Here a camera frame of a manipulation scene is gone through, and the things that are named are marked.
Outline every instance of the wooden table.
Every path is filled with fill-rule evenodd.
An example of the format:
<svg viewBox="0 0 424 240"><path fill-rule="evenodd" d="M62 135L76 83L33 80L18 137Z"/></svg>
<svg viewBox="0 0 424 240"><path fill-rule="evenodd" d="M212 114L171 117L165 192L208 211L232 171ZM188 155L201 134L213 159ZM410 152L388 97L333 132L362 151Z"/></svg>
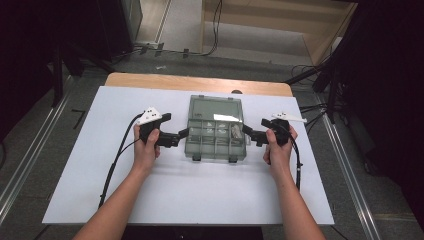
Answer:
<svg viewBox="0 0 424 240"><path fill-rule="evenodd" d="M287 97L293 96L290 86L285 83L183 77L157 74L112 73L107 78L105 86L142 87L223 93L231 93L234 90L239 90L245 94Z"/></svg>

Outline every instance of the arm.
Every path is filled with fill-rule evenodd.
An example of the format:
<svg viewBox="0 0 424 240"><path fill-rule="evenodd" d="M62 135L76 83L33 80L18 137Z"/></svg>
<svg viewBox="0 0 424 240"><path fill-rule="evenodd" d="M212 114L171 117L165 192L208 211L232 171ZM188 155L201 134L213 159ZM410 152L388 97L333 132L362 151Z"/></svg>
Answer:
<svg viewBox="0 0 424 240"><path fill-rule="evenodd" d="M139 129L134 126L134 139L139 139ZM159 149L154 147L158 138L159 130L155 129L146 144L135 142L134 163L128 176L74 239L121 239L140 187L159 156Z"/></svg>
<svg viewBox="0 0 424 240"><path fill-rule="evenodd" d="M291 126L290 133L296 139L297 133ZM289 166L292 143L289 141L280 147L272 130L266 134L269 145L264 160L267 163L272 160L270 170L278 190L287 239L325 239L293 181Z"/></svg>

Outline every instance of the wrist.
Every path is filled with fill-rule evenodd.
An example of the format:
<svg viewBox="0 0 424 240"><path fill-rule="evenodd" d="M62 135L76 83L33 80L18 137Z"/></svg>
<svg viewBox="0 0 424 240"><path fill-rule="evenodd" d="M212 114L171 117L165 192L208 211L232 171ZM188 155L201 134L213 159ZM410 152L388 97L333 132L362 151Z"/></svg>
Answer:
<svg viewBox="0 0 424 240"><path fill-rule="evenodd" d="M134 176L140 180L144 180L150 175L150 171L141 166L133 165L128 175Z"/></svg>
<svg viewBox="0 0 424 240"><path fill-rule="evenodd" d="M295 186L293 176L290 172L290 168L281 169L278 173L273 174L275 184L278 189L286 188L288 186Z"/></svg>

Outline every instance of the white table surface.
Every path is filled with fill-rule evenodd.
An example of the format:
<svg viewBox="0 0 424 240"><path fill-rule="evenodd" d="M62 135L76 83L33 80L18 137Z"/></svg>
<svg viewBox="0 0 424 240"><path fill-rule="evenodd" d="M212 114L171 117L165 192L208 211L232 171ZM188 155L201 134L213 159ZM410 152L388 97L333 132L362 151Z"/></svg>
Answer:
<svg viewBox="0 0 424 240"><path fill-rule="evenodd" d="M191 95L234 97L242 100L245 124L266 130L261 119L288 112L300 116L293 97L239 95L125 87L100 87L62 173L43 219L45 224L82 224L96 212L109 168L130 121L150 106L172 113L161 130L177 133L187 127ZM290 122L302 167L301 194L318 224L334 224L327 196L303 123ZM126 144L133 140L132 132ZM177 148L161 148L152 174L140 190L129 223L142 225L267 225L281 224L275 184L262 160L265 145L247 146L247 157L237 164L226 160L193 162ZM125 178L133 148L119 158L108 195ZM296 154L291 170L295 172Z"/></svg>

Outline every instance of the hand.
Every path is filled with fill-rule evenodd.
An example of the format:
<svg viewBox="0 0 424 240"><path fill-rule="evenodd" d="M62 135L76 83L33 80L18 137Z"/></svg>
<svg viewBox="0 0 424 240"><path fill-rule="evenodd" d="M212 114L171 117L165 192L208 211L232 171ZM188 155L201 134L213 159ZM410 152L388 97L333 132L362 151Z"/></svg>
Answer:
<svg viewBox="0 0 424 240"><path fill-rule="evenodd" d="M289 130L293 139L297 138L297 132L292 126ZM274 132L271 129L266 131L266 137L269 144L266 146L264 153L264 161L268 164L271 164L271 174L275 180L278 180L282 174L290 173L290 155L292 151L292 142L289 140L283 146L277 144L277 138L275 137Z"/></svg>
<svg viewBox="0 0 424 240"><path fill-rule="evenodd" d="M140 138L140 127L134 125L134 140ZM159 146L155 146L156 141L159 139L160 131L153 129L147 138L146 144L143 141L138 140L134 143L134 163L132 169L140 170L145 174L150 174L155 159L160 155Z"/></svg>

